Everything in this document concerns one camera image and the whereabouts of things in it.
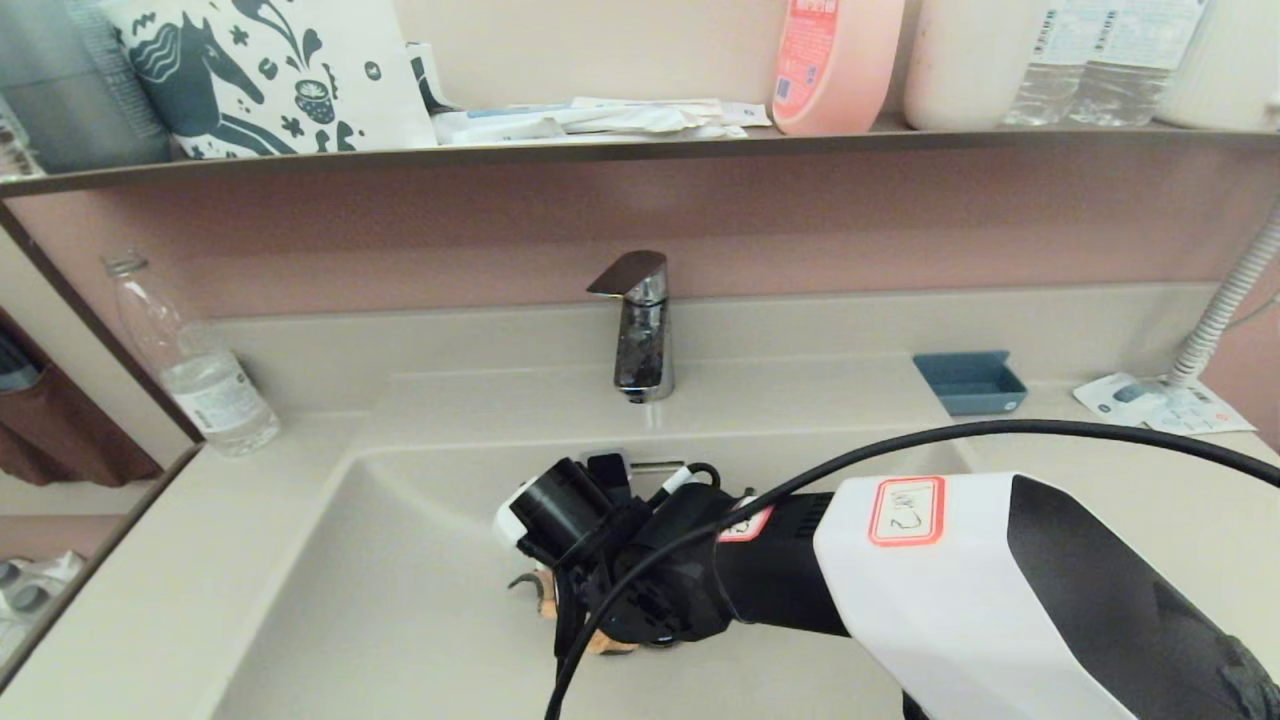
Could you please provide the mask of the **white packet blue stripe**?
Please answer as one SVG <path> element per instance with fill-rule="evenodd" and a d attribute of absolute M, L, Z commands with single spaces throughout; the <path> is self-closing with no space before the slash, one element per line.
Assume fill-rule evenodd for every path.
<path fill-rule="evenodd" d="M 561 118 L 567 104 L 499 108 L 476 111 L 440 111 L 431 117 L 436 141 L 445 146 L 521 143 L 563 138 Z"/>

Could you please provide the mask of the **brown wall shelf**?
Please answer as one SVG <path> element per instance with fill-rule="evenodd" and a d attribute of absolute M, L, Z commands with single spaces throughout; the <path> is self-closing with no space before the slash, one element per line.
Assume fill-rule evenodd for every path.
<path fill-rule="evenodd" d="M 1152 123 L 1140 127 L 1001 126 L 987 131 L 919 131 L 901 114 L 883 114 L 863 135 L 787 136 L 753 128 L 746 138 L 664 140 L 589 143 L 497 143 L 389 151 L 329 152 L 221 160 L 184 160 L 42 176 L 0 182 L 0 201 L 134 184 L 297 176 L 355 170 L 522 164 L 669 161 L 723 158 L 786 158 L 851 152 L 913 152 L 972 149 L 1062 147 L 1210 147 L 1280 151 L 1280 131 L 1189 129 Z"/>

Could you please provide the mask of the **blue soap dish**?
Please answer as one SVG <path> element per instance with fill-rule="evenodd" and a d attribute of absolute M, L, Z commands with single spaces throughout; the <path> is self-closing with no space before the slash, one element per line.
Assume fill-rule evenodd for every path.
<path fill-rule="evenodd" d="M 1012 413 L 1028 388 L 1009 366 L 1009 351 L 915 354 L 911 361 L 951 416 Z"/>

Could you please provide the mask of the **crumpled white packet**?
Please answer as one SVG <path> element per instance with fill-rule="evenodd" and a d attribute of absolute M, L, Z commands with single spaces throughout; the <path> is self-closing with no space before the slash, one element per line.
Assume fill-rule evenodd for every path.
<path fill-rule="evenodd" d="M 639 101 L 576 97 L 562 115 L 568 135 L 641 135 L 659 138 L 745 138 L 749 128 L 721 123 L 721 99 Z"/>

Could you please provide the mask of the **orange fluffy cleaning cloth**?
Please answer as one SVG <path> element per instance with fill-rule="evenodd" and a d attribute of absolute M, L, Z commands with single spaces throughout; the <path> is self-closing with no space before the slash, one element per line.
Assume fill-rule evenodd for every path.
<path fill-rule="evenodd" d="M 549 568 L 536 565 L 532 570 L 524 571 L 513 578 L 507 584 L 506 589 L 512 591 L 525 584 L 531 585 L 535 591 L 535 610 L 538 616 L 545 620 L 557 621 L 559 619 L 559 597 L 552 570 Z M 625 656 L 634 653 L 640 647 L 640 644 L 623 643 L 611 635 L 607 635 L 604 632 L 596 630 L 588 644 L 588 652 L 595 656 Z"/>

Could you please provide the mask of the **white round jar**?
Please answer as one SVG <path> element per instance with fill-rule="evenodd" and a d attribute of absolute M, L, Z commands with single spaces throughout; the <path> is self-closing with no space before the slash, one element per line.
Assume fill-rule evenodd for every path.
<path fill-rule="evenodd" d="M 986 132 L 1016 97 L 1050 0 L 922 0 L 904 91 L 924 132 Z"/>

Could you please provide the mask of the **chrome faucet lever handle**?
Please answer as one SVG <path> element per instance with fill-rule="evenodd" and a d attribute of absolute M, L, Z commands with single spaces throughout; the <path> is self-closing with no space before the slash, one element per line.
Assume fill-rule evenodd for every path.
<path fill-rule="evenodd" d="M 663 304 L 669 299 L 668 258 L 652 250 L 626 252 L 599 274 L 586 291 L 643 307 Z"/>

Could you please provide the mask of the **clear plastic water bottle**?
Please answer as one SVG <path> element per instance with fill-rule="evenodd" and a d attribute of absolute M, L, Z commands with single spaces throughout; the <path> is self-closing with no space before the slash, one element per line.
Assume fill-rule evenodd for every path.
<path fill-rule="evenodd" d="M 1006 126 L 1051 126 L 1068 114 L 1105 14 L 1106 0 L 1048 0 Z"/>
<path fill-rule="evenodd" d="M 1108 0 L 1070 120 L 1137 127 L 1152 120 L 1211 0 Z"/>

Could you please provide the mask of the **pink lotion bottle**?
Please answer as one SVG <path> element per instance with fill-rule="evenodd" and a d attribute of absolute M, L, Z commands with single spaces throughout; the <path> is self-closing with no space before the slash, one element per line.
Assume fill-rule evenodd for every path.
<path fill-rule="evenodd" d="M 787 136 L 870 131 L 888 95 L 905 0 L 786 0 L 771 115 Z"/>

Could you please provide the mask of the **uncapped clear plastic bottle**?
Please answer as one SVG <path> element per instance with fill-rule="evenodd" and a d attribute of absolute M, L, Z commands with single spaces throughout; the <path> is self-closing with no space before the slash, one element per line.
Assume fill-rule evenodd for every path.
<path fill-rule="evenodd" d="M 230 457 L 270 445 L 282 423 L 210 320 L 141 252 L 101 263 L 131 350 L 206 443 Z"/>

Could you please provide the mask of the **white horse print bag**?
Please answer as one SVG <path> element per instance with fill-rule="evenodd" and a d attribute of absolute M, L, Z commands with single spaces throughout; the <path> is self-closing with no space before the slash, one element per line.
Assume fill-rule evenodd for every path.
<path fill-rule="evenodd" d="M 99 0 L 195 160 L 431 149 L 392 0 Z"/>

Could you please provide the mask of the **white blister card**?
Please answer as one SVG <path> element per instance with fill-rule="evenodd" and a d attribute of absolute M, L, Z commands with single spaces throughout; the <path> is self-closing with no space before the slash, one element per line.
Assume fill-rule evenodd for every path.
<path fill-rule="evenodd" d="M 1124 427 L 1142 425 L 1169 405 L 1169 393 L 1157 380 L 1123 372 L 1079 386 L 1071 395 L 1097 418 Z"/>

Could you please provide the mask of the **white ribbed container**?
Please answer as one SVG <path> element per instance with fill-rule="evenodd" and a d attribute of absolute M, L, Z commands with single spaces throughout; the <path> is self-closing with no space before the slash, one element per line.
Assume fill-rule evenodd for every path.
<path fill-rule="evenodd" d="M 1156 120 L 1280 132 L 1280 0 L 1208 0 Z"/>

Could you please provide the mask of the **white printed leaflet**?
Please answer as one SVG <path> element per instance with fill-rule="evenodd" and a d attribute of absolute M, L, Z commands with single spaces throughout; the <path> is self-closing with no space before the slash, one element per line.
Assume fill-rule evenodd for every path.
<path fill-rule="evenodd" d="M 1233 432 L 1256 432 L 1238 410 L 1199 382 L 1174 387 L 1160 383 L 1161 405 L 1143 424 L 1174 436 L 1211 436 Z"/>

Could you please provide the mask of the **beige ceramic sink basin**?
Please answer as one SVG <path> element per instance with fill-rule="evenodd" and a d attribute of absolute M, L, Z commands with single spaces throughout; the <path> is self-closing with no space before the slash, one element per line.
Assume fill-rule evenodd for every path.
<path fill-rule="evenodd" d="M 492 529 L 499 503 L 562 457 L 623 450 L 644 495 L 680 461 L 767 489 L 922 424 L 800 430 L 593 427 L 369 450 L 278 582 L 198 720 L 543 720 L 553 624 L 532 562 Z M 897 684 L 856 643 L 733 624 L 672 650 L 586 657 L 562 720 L 901 720 Z"/>

